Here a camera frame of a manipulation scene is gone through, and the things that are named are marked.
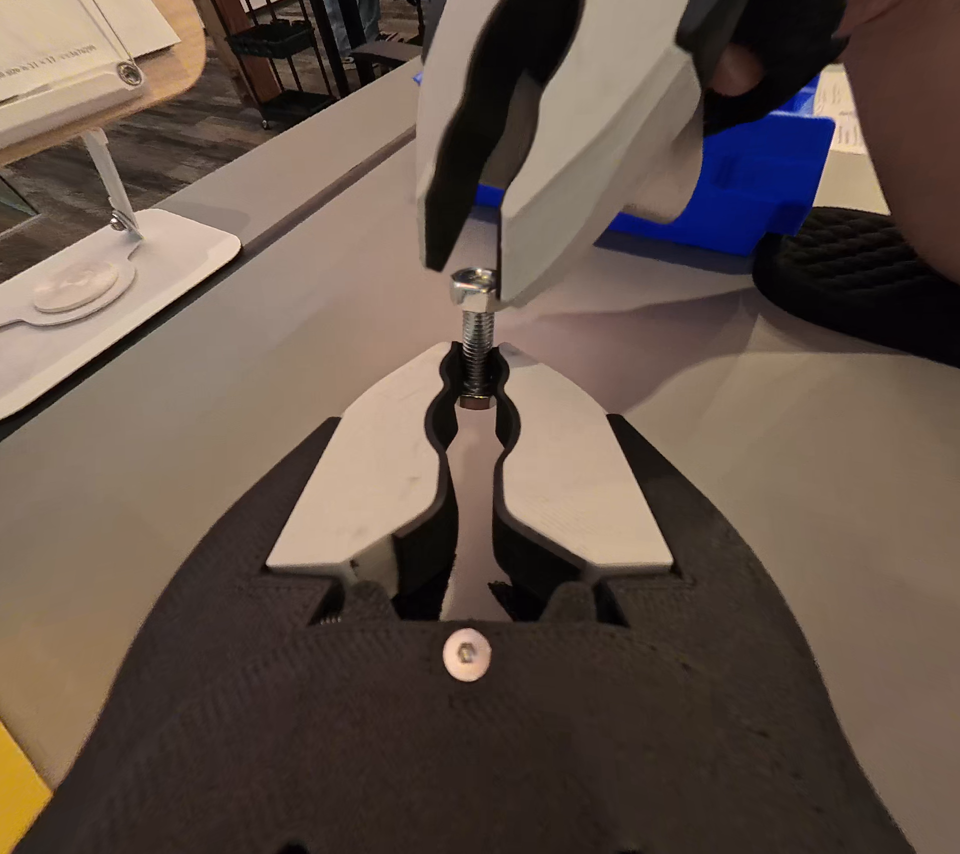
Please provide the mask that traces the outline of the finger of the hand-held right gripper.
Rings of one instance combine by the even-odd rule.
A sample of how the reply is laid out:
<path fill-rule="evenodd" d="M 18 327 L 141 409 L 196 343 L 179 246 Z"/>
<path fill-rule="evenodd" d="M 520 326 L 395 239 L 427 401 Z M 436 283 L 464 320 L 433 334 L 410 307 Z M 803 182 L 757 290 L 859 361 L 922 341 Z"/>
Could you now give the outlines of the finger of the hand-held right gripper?
<path fill-rule="evenodd" d="M 457 246 L 486 168 L 505 184 L 529 151 L 537 101 L 582 0 L 431 0 L 415 126 L 421 262 Z"/>
<path fill-rule="evenodd" d="M 702 84 L 676 42 L 689 0 L 582 0 L 501 205 L 500 292 L 521 306 L 556 284 L 622 211 L 670 224 L 703 156 Z"/>

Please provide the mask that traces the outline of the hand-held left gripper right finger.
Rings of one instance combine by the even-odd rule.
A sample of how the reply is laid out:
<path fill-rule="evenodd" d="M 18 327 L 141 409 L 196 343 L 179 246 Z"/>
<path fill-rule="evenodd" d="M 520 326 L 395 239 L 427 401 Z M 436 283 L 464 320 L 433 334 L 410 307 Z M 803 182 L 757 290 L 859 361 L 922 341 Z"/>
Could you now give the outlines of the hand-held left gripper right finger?
<path fill-rule="evenodd" d="M 497 519 L 580 579 L 669 571 L 673 556 L 607 411 L 511 344 L 498 361 Z"/>

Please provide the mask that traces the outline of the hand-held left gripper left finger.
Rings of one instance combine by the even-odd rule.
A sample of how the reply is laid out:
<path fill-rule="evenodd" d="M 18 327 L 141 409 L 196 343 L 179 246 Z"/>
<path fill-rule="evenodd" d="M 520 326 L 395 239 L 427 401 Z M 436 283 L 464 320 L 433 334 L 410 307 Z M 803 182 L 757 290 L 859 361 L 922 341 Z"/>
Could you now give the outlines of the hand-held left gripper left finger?
<path fill-rule="evenodd" d="M 266 561 L 272 572 L 400 577 L 394 540 L 426 516 L 441 458 L 427 437 L 450 342 L 384 376 L 344 411 Z"/>

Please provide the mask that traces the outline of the blue plastic bin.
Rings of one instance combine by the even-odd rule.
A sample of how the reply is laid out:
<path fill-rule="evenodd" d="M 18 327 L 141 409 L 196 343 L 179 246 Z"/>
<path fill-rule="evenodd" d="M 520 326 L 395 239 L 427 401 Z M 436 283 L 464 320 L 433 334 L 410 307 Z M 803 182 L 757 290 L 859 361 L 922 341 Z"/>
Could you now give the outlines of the blue plastic bin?
<path fill-rule="evenodd" d="M 834 140 L 832 117 L 815 111 L 819 78 L 758 121 L 703 143 L 702 171 L 671 224 L 620 212 L 606 234 L 750 255 L 768 233 L 794 235 L 810 212 Z"/>

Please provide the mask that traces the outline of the silver hex bolt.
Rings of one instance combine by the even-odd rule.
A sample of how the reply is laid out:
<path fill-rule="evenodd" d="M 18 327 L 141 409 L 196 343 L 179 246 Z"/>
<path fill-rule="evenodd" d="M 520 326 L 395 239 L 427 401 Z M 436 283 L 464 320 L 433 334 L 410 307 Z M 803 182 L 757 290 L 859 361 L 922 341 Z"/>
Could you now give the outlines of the silver hex bolt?
<path fill-rule="evenodd" d="M 497 272 L 476 267 L 452 272 L 450 296 L 462 312 L 461 393 L 492 394 L 490 354 L 499 305 Z"/>

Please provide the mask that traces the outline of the yellow plastic bin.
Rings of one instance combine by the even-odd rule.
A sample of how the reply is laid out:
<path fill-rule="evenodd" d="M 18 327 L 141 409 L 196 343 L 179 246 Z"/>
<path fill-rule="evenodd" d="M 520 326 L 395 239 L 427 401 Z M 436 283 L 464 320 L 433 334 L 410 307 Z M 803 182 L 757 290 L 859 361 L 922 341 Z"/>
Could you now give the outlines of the yellow plastic bin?
<path fill-rule="evenodd" d="M 1 852 L 12 852 L 51 797 L 16 740 L 1 725 Z"/>

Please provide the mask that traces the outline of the black mesh elbow pad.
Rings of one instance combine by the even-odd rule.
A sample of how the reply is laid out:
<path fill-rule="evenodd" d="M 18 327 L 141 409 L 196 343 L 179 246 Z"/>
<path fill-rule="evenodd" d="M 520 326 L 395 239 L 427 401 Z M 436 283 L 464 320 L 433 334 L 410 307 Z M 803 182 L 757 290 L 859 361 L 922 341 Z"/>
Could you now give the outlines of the black mesh elbow pad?
<path fill-rule="evenodd" d="M 815 207 L 796 234 L 767 233 L 752 262 L 757 290 L 792 317 L 959 368 L 959 286 L 890 216 Z"/>

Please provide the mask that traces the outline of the white printed paper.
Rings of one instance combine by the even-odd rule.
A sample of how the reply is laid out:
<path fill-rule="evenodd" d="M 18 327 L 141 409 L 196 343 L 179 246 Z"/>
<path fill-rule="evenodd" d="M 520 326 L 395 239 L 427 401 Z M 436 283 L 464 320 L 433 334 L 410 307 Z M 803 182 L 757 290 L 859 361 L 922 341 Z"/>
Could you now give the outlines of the white printed paper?
<path fill-rule="evenodd" d="M 867 156 L 869 154 L 858 118 L 854 93 L 843 65 L 823 69 L 813 101 L 813 114 L 834 124 L 831 152 Z"/>

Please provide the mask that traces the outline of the black rolling cart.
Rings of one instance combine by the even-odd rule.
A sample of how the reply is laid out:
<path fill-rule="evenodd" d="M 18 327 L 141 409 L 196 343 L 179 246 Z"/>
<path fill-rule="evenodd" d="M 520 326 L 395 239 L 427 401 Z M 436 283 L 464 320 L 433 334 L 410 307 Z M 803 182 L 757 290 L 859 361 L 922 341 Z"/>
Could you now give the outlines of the black rolling cart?
<path fill-rule="evenodd" d="M 252 24 L 231 35 L 229 44 L 237 56 L 265 58 L 281 86 L 278 96 L 256 108 L 261 127 L 290 128 L 334 104 L 336 98 L 329 89 L 306 88 L 297 69 L 296 56 L 312 54 L 322 80 L 330 82 L 304 0 L 296 0 L 300 13 L 294 18 L 280 16 L 273 0 L 240 1 Z"/>

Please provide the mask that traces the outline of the white document stand with instructions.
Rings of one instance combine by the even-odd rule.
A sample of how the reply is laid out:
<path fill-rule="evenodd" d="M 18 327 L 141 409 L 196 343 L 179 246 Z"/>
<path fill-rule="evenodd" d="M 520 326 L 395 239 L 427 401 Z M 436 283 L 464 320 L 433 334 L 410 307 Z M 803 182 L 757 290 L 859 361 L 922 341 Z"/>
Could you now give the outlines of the white document stand with instructions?
<path fill-rule="evenodd" d="M 240 253 L 220 228 L 135 211 L 107 124 L 185 93 L 206 62 L 192 0 L 152 0 L 179 43 L 2 102 L 2 165 L 78 137 L 106 194 L 107 225 L 2 282 L 2 419 L 18 415 Z"/>

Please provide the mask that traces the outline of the printed instruction sheet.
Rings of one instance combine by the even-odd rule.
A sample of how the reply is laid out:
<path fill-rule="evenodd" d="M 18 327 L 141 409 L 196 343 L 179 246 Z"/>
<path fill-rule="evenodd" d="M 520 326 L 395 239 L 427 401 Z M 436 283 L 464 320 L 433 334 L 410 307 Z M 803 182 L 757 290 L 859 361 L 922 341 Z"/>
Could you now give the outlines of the printed instruction sheet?
<path fill-rule="evenodd" d="M 180 42 L 152 0 L 1 0 L 1 98 Z"/>

